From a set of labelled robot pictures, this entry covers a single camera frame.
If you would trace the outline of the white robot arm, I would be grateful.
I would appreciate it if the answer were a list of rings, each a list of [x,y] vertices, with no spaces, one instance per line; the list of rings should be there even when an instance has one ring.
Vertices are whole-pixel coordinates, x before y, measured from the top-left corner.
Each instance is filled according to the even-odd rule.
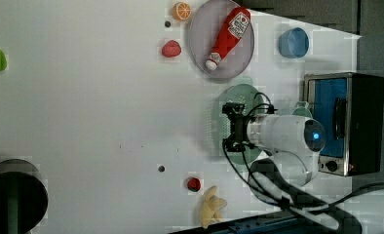
[[[244,113],[242,103],[227,102],[221,112],[230,123],[225,139],[227,152],[247,149],[270,152],[282,177],[297,186],[310,182],[319,170],[319,154],[326,145],[325,129],[320,122],[305,116]]]

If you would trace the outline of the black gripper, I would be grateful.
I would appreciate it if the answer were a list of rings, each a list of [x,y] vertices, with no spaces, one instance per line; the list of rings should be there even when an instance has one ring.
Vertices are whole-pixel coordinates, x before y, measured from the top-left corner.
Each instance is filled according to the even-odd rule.
[[[248,137],[248,124],[251,118],[244,114],[242,103],[227,102],[222,106],[230,123],[229,136],[223,140],[228,152],[245,152],[246,148],[253,149]]]

